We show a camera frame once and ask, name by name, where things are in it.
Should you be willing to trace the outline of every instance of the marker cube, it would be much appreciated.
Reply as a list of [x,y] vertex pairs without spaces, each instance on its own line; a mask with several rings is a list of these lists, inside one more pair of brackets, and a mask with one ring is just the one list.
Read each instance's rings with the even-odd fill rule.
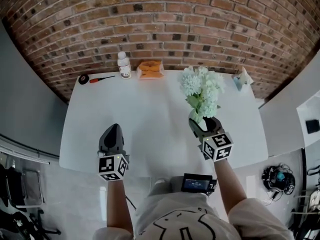
[[203,138],[202,152],[216,162],[228,158],[233,145],[228,132],[220,133]]
[[105,181],[123,180],[128,166],[124,155],[113,154],[99,157],[99,175]]

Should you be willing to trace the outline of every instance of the flower bouquet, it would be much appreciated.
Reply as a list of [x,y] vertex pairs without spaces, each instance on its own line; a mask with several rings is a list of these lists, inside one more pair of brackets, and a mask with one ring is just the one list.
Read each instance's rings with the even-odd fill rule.
[[186,101],[193,108],[189,117],[199,124],[203,117],[212,118],[217,114],[219,92],[225,91],[225,82],[221,74],[200,66],[194,69],[186,67],[179,76],[180,88]]

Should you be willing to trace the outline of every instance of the orange food box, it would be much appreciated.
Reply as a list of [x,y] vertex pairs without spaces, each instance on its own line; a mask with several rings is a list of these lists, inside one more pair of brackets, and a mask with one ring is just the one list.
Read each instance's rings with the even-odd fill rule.
[[165,76],[164,66],[161,61],[143,61],[136,70],[139,79],[157,79]]

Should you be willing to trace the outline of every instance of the electronic device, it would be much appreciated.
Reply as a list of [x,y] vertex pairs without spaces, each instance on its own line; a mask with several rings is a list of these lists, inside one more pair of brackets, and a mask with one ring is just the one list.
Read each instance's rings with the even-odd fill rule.
[[217,180],[212,175],[185,173],[182,181],[181,191],[189,193],[204,193],[210,196],[215,191]]
[[319,120],[317,119],[305,121],[305,124],[308,134],[313,134],[320,131],[320,124]]

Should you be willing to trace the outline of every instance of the white bottle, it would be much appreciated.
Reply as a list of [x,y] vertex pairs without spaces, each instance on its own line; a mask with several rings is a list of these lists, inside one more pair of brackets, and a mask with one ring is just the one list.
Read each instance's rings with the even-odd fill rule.
[[130,60],[124,51],[120,51],[118,53],[117,63],[118,63],[118,67],[119,67],[120,74],[121,74],[122,78],[124,78],[124,79],[131,78]]

